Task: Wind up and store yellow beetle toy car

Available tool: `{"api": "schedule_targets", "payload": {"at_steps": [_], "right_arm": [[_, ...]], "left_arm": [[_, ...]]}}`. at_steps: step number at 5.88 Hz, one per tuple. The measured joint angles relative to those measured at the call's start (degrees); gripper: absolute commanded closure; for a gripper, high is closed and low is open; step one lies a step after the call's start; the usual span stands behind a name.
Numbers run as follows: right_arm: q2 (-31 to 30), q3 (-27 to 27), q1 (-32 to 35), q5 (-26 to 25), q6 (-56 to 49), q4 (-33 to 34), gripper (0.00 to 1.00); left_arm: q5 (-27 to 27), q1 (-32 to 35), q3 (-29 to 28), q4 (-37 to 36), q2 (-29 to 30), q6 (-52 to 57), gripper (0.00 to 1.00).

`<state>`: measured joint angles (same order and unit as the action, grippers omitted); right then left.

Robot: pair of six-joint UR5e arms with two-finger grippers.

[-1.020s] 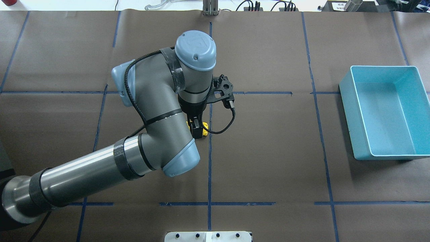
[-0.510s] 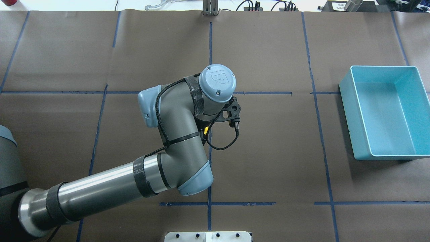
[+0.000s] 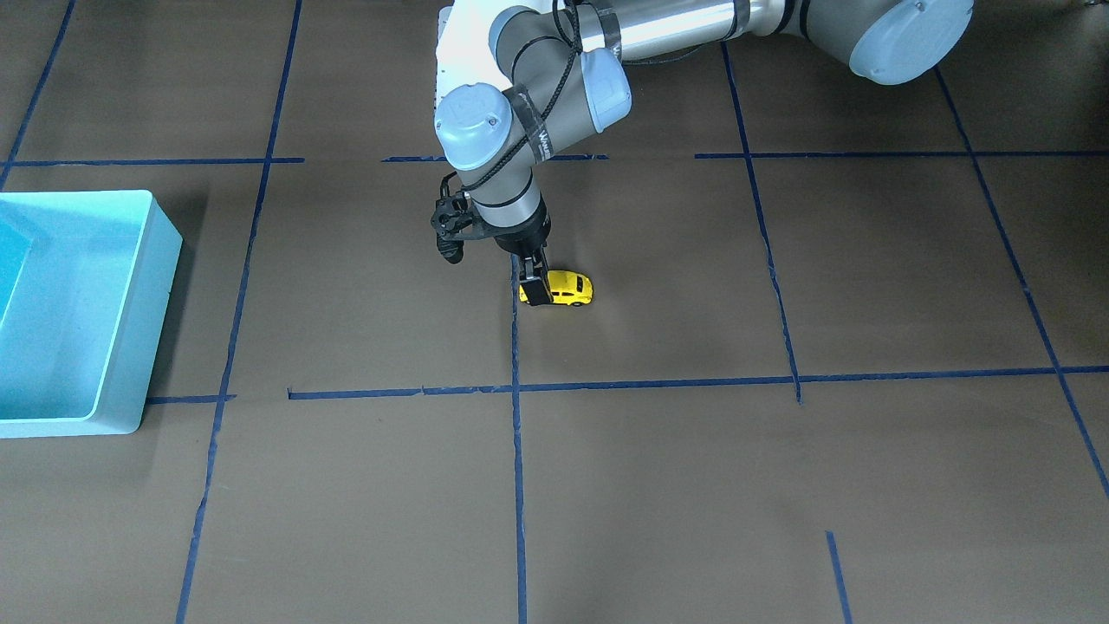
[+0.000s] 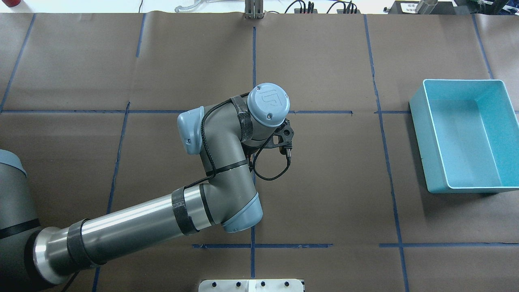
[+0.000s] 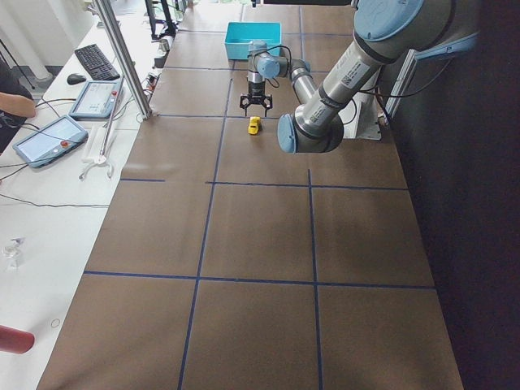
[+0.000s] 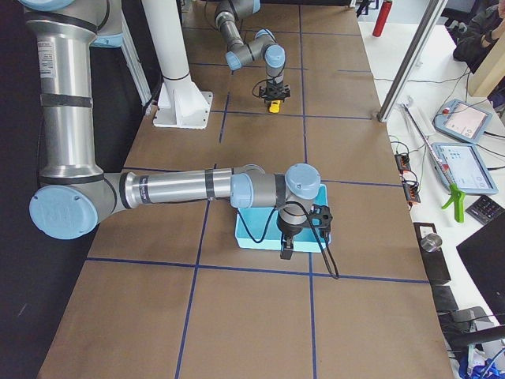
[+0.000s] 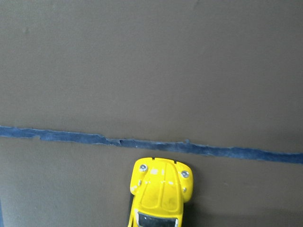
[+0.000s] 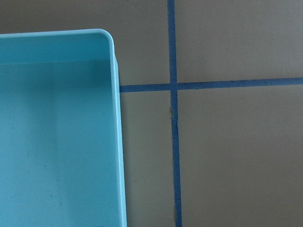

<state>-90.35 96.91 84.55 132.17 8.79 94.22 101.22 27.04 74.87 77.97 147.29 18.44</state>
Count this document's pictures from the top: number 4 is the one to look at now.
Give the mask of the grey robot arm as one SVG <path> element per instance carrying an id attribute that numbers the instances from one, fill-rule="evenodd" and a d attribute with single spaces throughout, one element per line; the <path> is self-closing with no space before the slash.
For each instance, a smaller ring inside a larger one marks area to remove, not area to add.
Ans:
<path id="1" fill-rule="evenodd" d="M 78 272 L 214 225 L 228 233 L 263 216 L 253 176 L 256 158 L 280 148 L 291 164 L 290 98 L 262 83 L 217 105 L 178 115 L 184 150 L 198 155 L 205 177 L 169 194 L 66 228 L 41 226 L 27 173 L 1 150 L 1 290 L 36 292 L 68 284 Z"/>

